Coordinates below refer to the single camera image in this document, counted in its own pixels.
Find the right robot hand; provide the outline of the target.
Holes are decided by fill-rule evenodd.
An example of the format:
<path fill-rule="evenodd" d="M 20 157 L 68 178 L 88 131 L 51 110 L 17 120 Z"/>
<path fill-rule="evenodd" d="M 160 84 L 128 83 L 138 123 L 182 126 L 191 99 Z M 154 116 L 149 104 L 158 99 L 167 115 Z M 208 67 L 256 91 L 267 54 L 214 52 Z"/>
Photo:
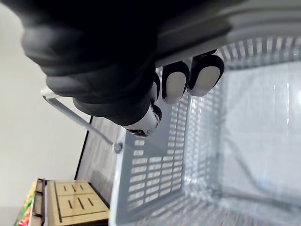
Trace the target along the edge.
<path fill-rule="evenodd" d="M 25 55 L 57 95 L 82 112 L 147 137 L 158 127 L 161 97 L 177 103 L 185 91 L 206 95 L 224 62 L 214 50 L 155 67 L 158 27 L 197 6 L 197 0 L 5 0 L 21 21 Z"/>

